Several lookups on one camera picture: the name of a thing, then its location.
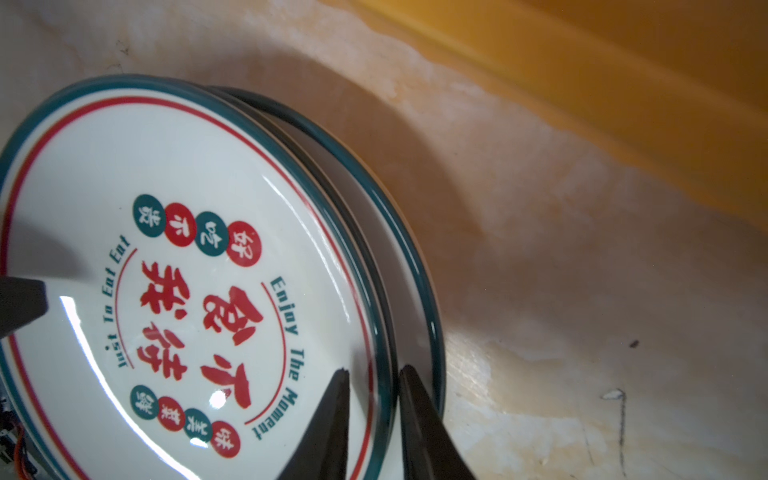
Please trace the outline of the white plate red green print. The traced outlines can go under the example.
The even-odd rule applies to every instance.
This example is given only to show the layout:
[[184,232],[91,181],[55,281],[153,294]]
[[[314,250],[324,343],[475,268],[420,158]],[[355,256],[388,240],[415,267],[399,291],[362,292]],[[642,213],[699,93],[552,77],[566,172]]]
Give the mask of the white plate red green print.
[[346,475],[374,479],[395,355],[374,262],[300,154],[186,82],[94,78],[1,153],[1,272],[48,310],[1,381],[57,479],[274,479],[333,373]]

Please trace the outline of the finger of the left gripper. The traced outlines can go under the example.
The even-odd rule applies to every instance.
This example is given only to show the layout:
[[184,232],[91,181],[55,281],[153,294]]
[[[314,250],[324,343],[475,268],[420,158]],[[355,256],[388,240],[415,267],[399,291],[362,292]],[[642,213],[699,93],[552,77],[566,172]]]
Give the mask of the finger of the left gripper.
[[46,285],[41,280],[2,276],[0,281],[0,336],[44,316],[48,311]]

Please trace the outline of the white plate green band rim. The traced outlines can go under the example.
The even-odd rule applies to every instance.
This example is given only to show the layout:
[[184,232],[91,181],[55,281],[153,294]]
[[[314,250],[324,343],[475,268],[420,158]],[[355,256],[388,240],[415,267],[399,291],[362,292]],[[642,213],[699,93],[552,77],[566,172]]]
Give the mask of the white plate green band rim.
[[412,232],[386,188],[350,147],[307,116],[243,89],[214,86],[254,109],[314,161],[354,219],[389,299],[400,364],[413,366],[439,415],[446,401],[446,354],[434,285]]

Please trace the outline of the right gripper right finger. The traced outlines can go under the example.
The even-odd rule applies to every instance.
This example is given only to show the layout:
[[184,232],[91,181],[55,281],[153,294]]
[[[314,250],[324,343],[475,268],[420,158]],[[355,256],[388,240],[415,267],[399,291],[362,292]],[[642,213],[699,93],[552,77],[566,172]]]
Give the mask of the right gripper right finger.
[[473,479],[411,365],[399,373],[403,476],[405,479]]

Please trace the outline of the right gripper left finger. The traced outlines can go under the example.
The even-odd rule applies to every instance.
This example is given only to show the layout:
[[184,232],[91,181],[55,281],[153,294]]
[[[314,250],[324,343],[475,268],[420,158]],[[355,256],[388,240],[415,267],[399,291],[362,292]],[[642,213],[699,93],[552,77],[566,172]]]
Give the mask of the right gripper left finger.
[[349,371],[338,369],[279,479],[344,480],[349,440]]

